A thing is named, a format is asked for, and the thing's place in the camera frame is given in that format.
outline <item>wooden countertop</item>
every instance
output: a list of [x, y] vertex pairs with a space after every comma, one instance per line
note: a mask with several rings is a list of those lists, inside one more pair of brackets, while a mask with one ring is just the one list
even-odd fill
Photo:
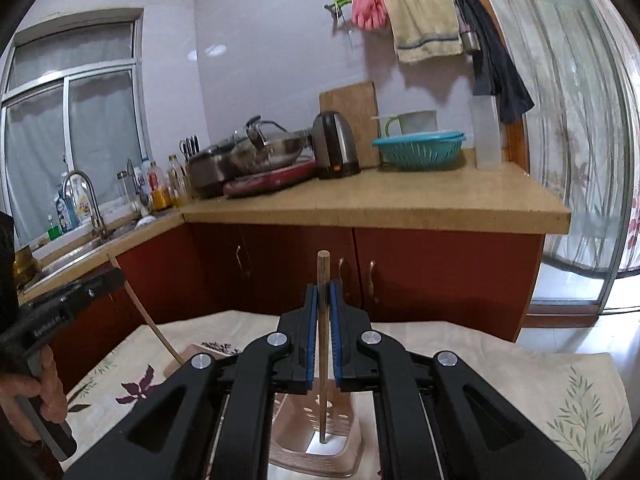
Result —
[[337, 180], [311, 180], [252, 198], [194, 202], [101, 246], [64, 271], [19, 294], [20, 303], [78, 279], [133, 247], [185, 222], [321, 225], [448, 231], [565, 234], [569, 210], [518, 166], [501, 172], [471, 165], [405, 173], [366, 170]]

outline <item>floral curtain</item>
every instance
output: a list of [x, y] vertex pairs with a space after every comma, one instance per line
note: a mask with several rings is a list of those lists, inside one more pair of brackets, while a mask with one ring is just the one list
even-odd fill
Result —
[[634, 157], [631, 185], [632, 203], [629, 226], [626, 231], [618, 276], [640, 274], [640, 48], [611, 0], [592, 0], [600, 11], [614, 40], [620, 62], [620, 72], [625, 87], [626, 100], [630, 104], [630, 126]]
[[608, 30], [589, 0], [491, 0], [536, 107], [525, 117], [530, 173], [572, 212], [544, 261], [603, 278], [626, 227], [628, 119]]

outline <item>wooden cutting board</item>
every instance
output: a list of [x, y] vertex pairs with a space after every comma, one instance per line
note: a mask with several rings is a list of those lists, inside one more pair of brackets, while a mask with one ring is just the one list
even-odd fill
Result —
[[361, 168], [380, 164], [380, 153], [371, 141], [380, 136], [376, 88], [373, 81], [335, 88], [320, 94], [320, 111], [340, 112], [351, 127]]

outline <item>turquoise strainer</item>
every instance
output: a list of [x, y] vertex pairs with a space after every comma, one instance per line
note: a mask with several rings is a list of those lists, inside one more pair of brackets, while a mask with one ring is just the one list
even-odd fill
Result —
[[402, 170], [423, 171], [439, 168], [460, 153], [465, 134], [442, 132], [409, 134], [375, 139], [372, 144], [394, 166]]

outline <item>sink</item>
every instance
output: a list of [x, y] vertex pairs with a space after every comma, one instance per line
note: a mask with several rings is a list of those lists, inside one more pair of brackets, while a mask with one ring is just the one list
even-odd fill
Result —
[[106, 238], [94, 238], [93, 240], [88, 241], [87, 243], [75, 248], [72, 251], [69, 251], [67, 254], [60, 256], [59, 258], [53, 260], [49, 265], [46, 265], [42, 268], [40, 272], [36, 274], [36, 276], [26, 285], [24, 291], [29, 290], [31, 287], [38, 285], [39, 283], [52, 278], [59, 272], [69, 268], [73, 264], [84, 260], [86, 257], [94, 254], [100, 247], [108, 244], [109, 242], [116, 240], [130, 232], [132, 232], [136, 228], [137, 220], [129, 222], [122, 227], [117, 228], [111, 234], [109, 234]]

